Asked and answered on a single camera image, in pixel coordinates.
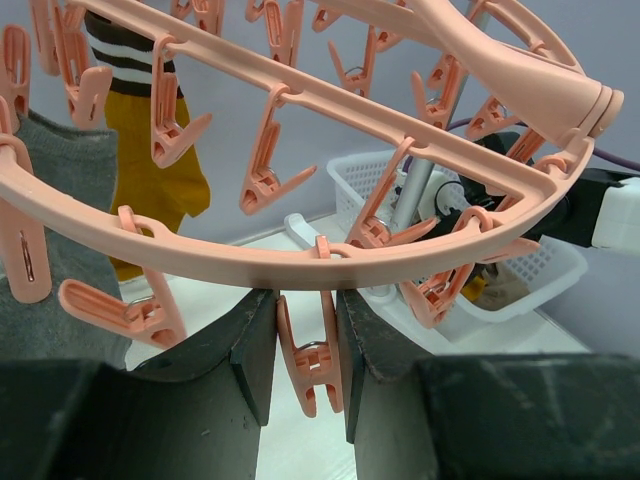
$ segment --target yellow sock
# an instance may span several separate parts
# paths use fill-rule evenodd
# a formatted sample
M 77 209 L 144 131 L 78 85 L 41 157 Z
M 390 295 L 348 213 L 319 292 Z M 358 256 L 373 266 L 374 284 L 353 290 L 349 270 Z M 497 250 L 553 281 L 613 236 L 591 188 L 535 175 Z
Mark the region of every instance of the yellow sock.
M 178 232 L 186 214 L 195 217 L 209 207 L 209 184 L 200 170 L 195 148 L 176 163 L 159 168 L 151 158 L 151 99 L 109 92 L 105 106 L 107 126 L 118 132 L 118 180 L 111 213 L 129 205 L 138 215 L 162 222 Z M 178 99 L 176 121 L 189 123 L 183 98 Z M 142 275 L 142 269 L 112 258 L 119 281 Z
M 138 215 L 162 222 L 176 233 L 185 215 L 195 217 L 209 207 L 210 192 L 195 148 L 168 168 L 151 159 L 151 83 L 153 40 L 87 12 L 85 27 L 98 63 L 113 71 L 107 97 L 107 125 L 118 132 L 118 179 L 111 213 L 129 205 Z M 175 72 L 173 61 L 165 72 Z M 176 122 L 185 127 L 189 111 L 180 88 L 176 93 Z M 142 269 L 111 259 L 119 281 L 142 274 Z

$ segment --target white floor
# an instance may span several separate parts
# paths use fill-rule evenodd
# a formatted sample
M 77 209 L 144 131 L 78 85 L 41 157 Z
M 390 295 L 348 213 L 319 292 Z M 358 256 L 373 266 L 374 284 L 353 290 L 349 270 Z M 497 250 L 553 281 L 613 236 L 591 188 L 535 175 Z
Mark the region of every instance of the white floor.
M 332 217 L 312 222 L 330 240 L 341 241 L 344 234 Z M 299 250 L 286 233 L 251 242 L 251 246 L 273 250 Z M 171 277 L 169 285 L 181 308 L 189 334 L 197 332 L 228 312 L 248 289 L 213 285 Z M 287 297 L 296 343 L 324 339 L 322 310 L 316 292 L 282 292 Z M 125 301 L 149 294 L 148 287 L 134 282 L 123 287 Z M 406 306 L 397 300 L 391 306 L 372 308 L 414 342 L 433 353 L 536 353 L 584 352 L 586 348 L 550 319 L 531 312 L 502 324 L 483 324 L 466 336 L 449 341 L 435 330 L 427 331 L 411 320 Z M 159 350 L 135 343 L 127 365 L 135 367 Z M 257 480 L 355 480 L 353 447 L 346 443 L 344 418 L 334 414 L 326 396 L 318 389 L 318 415 L 305 417 L 300 410 L 278 348 L 274 372 L 269 425 L 262 430 Z

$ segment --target metal pole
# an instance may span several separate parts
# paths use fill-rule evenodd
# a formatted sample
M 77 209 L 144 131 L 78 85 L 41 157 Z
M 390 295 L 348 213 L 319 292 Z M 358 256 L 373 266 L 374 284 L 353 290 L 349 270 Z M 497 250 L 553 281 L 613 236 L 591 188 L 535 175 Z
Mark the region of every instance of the metal pole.
M 474 4 L 470 3 L 467 7 L 467 15 L 471 13 L 473 8 Z M 489 16 L 486 13 L 483 13 L 478 17 L 476 26 L 481 30 L 484 30 L 487 27 L 488 21 Z M 453 105 L 453 113 L 456 111 L 468 77 L 468 75 L 465 75 L 462 79 L 458 96 Z M 429 183 L 429 177 L 431 177 L 433 167 L 433 162 L 423 158 L 414 158 L 411 163 L 411 167 L 409 168 L 409 172 L 407 172 L 407 179 L 404 182 L 402 192 L 400 192 L 400 197 L 398 198 L 398 203 L 391 217 L 391 224 L 389 225 L 389 228 L 392 232 L 397 233 L 411 226 L 413 217 L 418 210 L 422 194 L 427 187 L 427 183 Z

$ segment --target pink plastic hanger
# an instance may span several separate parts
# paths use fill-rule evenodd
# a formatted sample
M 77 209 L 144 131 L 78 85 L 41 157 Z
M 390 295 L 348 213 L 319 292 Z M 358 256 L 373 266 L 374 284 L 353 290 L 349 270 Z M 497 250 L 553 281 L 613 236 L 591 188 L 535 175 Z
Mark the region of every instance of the pink plastic hanger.
M 324 7 L 322 4 L 318 5 L 315 15 L 313 16 L 313 22 L 311 23 L 311 29 L 316 32 L 324 32 L 327 28 L 333 25 L 336 20 L 342 16 L 341 13 L 335 12 Z
M 12 132 L 20 127 L 17 114 L 29 114 L 31 84 L 31 40 L 27 31 L 17 25 L 7 25 L 2 32 L 2 65 L 0 95 L 9 104 Z
M 9 104 L 0 97 L 0 151 L 33 175 L 27 147 L 12 134 Z M 22 303 L 36 303 L 51 293 L 51 272 L 44 227 L 36 219 L 0 198 L 0 257 L 9 288 Z
M 277 0 L 264 0 L 263 5 L 271 58 L 295 68 L 302 32 L 303 1 L 290 0 L 284 17 Z
M 283 83 L 274 86 L 269 92 L 240 196 L 240 208 L 247 215 L 253 215 L 268 207 L 304 183 L 318 169 L 315 165 L 306 168 L 281 185 L 270 167 L 271 157 L 280 136 L 280 123 L 273 120 L 273 115 L 276 109 L 282 106 L 282 95 L 288 93 L 291 93 L 291 90 Z
M 58 56 L 56 55 L 56 42 L 53 38 L 49 16 L 49 0 L 29 0 L 31 10 L 31 22 L 36 35 L 38 48 L 38 60 L 40 68 L 47 75 L 60 75 Z
M 367 198 L 356 221 L 353 223 L 346 243 L 359 248 L 380 248 L 402 245 L 411 243 L 423 235 L 426 235 L 436 226 L 436 218 L 430 218 L 402 232 L 391 233 L 389 227 L 376 217 L 376 211 L 384 201 L 389 190 L 393 187 L 398 165 L 407 156 L 409 149 L 414 143 L 415 140 L 413 138 L 407 137 L 396 149 L 393 157 L 391 157 L 391 160 L 382 173 L 380 180 L 373 189 L 373 192 L 371 192 L 371 195 L 369 195 L 369 198 Z
M 399 7 L 406 8 L 407 2 L 405 0 L 395 0 L 395 3 Z M 399 33 L 388 32 L 381 30 L 378 33 L 378 41 L 376 42 L 376 52 L 386 52 L 390 48 L 395 47 L 398 43 L 404 40 L 404 36 Z
M 160 168 L 177 162 L 209 127 L 213 115 L 206 113 L 182 129 L 176 122 L 178 77 L 164 71 L 164 51 L 176 39 L 171 35 L 158 38 L 153 45 L 151 83 L 151 157 Z
M 192 0 L 196 24 L 201 30 L 222 35 L 222 21 L 226 0 Z
M 367 44 L 364 48 L 364 62 L 362 67 L 355 67 L 345 71 L 342 61 L 333 42 L 329 41 L 329 54 L 336 68 L 340 84 L 345 90 L 356 93 L 361 97 L 369 98 L 371 90 L 371 82 L 373 81 L 373 68 L 376 61 L 376 30 L 375 27 L 369 25 L 367 33 Z M 359 73 L 350 74 L 353 70 L 360 70 Z
M 142 235 L 133 211 L 118 208 L 122 228 Z M 62 308 L 75 318 L 110 332 L 158 348 L 171 348 L 187 338 L 180 311 L 164 275 L 142 268 L 153 296 L 124 303 L 78 280 L 67 279 L 60 285 L 58 299 Z
M 154 237 L 132 236 L 119 228 L 112 215 L 48 187 L 19 168 L 15 158 L 6 152 L 0 154 L 0 196 L 90 248 L 173 275 L 227 285 L 293 290 L 387 285 L 476 262 L 518 238 L 564 197 L 589 161 L 594 139 L 620 111 L 621 92 L 554 61 L 496 42 L 446 0 L 411 0 L 413 12 L 401 11 L 402 14 L 384 18 L 382 12 L 388 12 L 393 5 L 379 0 L 330 1 L 332 8 L 343 5 L 377 28 L 394 32 L 404 32 L 405 28 L 412 36 L 423 35 L 419 38 L 446 44 L 446 49 L 492 95 L 504 99 L 515 115 L 545 139 L 560 145 L 554 158 L 565 167 L 560 169 L 550 163 L 548 171 L 538 171 L 514 162 L 419 119 L 208 35 L 142 3 L 68 0 L 150 39 L 169 32 L 182 42 L 172 47 L 173 51 L 258 88 L 271 91 L 286 83 L 295 93 L 283 94 L 287 103 L 390 144 L 400 145 L 407 136 L 415 138 L 419 148 L 427 150 L 422 155 L 468 178 L 493 184 L 515 201 L 504 211 L 490 212 L 495 228 L 486 232 L 466 228 L 424 242 L 376 249 L 332 243 L 331 252 L 343 258 L 318 259 L 312 251 L 274 252 L 185 238 L 172 234 L 160 222 L 138 216 L 138 223 L 144 222 L 144 228 Z M 412 18 L 414 24 L 407 25 L 407 18 Z
M 108 67 L 89 66 L 89 47 L 81 31 L 85 9 L 50 0 L 55 54 L 62 73 L 69 111 L 78 128 L 96 128 L 102 121 L 104 105 L 113 77 Z
M 260 3 L 260 5 L 256 5 L 256 0 L 247 0 L 247 8 L 244 12 L 244 18 L 247 22 L 255 22 L 264 13 L 264 0 Z
M 318 258 L 331 258 L 326 237 L 316 237 L 315 250 Z M 326 338 L 324 341 L 311 342 L 302 347 L 297 347 L 293 340 L 289 309 L 284 295 L 278 299 L 277 304 L 278 338 L 284 363 L 302 411 L 311 418 L 316 416 L 314 387 L 317 385 L 326 386 L 329 402 L 335 413 L 343 409 L 335 305 L 330 291 L 320 292 L 320 298 Z
M 172 16 L 184 20 L 189 16 L 191 10 L 193 10 L 191 0 L 186 0 L 184 4 L 182 4 L 182 0 L 171 0 L 170 12 Z

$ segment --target gray cloth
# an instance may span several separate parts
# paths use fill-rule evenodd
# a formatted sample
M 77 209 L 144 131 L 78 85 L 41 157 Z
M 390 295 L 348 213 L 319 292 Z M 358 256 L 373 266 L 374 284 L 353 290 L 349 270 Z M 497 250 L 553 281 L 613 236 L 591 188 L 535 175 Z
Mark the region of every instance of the gray cloth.
M 30 112 L 29 118 L 21 118 L 17 136 L 29 150 L 37 178 L 80 202 L 109 211 L 117 173 L 114 131 L 80 131 Z M 67 278 L 120 299 L 111 262 L 49 229 L 46 239 L 53 280 L 46 299 L 19 303 L 11 295 L 8 279 L 0 279 L 0 360 L 86 358 L 124 368 L 131 340 L 72 317 L 57 299 L 58 288 Z

